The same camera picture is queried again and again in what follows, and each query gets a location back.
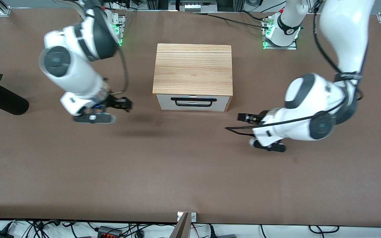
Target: brown tabletop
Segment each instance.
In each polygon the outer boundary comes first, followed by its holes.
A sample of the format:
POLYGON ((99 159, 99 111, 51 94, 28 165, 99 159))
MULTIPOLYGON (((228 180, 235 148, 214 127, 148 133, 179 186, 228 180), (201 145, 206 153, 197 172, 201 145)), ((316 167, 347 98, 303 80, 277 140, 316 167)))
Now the brown tabletop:
MULTIPOLYGON (((221 14, 257 24, 244 14, 221 14)), ((289 83, 334 71, 318 53, 312 15, 298 50, 263 50, 260 30, 185 12, 137 12, 123 50, 130 113, 113 125, 76 124, 64 91, 38 68, 45 33, 79 21, 72 9, 13 9, 0 19, 1 85, 30 102, 0 110, 0 218, 176 220, 199 223, 381 226, 381 24, 371 17, 369 52, 354 117, 315 142, 286 139, 285 153, 251 148, 237 113, 283 105, 289 83), (157 43, 231 45, 233 99, 227 113, 160 111, 152 96, 157 43)), ((334 53, 321 38, 327 52, 334 53)), ((92 66, 123 84, 120 57, 92 66)))

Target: black cylindrical pot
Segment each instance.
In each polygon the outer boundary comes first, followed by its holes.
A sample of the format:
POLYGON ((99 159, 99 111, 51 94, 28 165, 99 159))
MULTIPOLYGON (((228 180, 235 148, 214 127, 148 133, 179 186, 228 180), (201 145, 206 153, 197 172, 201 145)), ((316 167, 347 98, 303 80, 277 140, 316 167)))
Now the black cylindrical pot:
POLYGON ((29 108, 29 102, 0 86, 0 109, 14 115, 21 115, 29 108))

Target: small drawer cabinet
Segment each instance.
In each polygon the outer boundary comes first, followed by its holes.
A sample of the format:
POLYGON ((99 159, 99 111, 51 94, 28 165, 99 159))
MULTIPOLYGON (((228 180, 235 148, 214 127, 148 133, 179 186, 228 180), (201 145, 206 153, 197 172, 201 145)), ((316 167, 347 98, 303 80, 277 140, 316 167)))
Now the small drawer cabinet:
POLYGON ((162 110, 227 111, 232 47, 158 44, 152 93, 162 110))

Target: black strap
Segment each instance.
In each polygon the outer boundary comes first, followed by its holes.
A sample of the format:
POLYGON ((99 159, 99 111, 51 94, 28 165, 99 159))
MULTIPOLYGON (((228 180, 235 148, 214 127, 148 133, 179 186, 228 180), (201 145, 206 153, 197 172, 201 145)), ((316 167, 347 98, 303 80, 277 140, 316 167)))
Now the black strap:
POLYGON ((95 61, 97 60, 94 55, 89 50, 88 46, 85 43, 85 40, 83 39, 82 32, 82 23, 76 24, 74 26, 74 33, 76 34, 77 42, 79 42, 80 47, 82 48, 83 52, 85 53, 86 57, 88 57, 89 61, 95 61))
POLYGON ((288 25, 285 25, 283 23, 283 21, 281 21, 281 14, 277 18, 277 24, 280 27, 280 29, 283 30, 284 34, 287 35, 287 36, 290 36, 293 33, 295 33, 295 31, 297 31, 299 26, 301 25, 301 24, 299 24, 298 26, 295 26, 295 27, 290 27, 288 25))

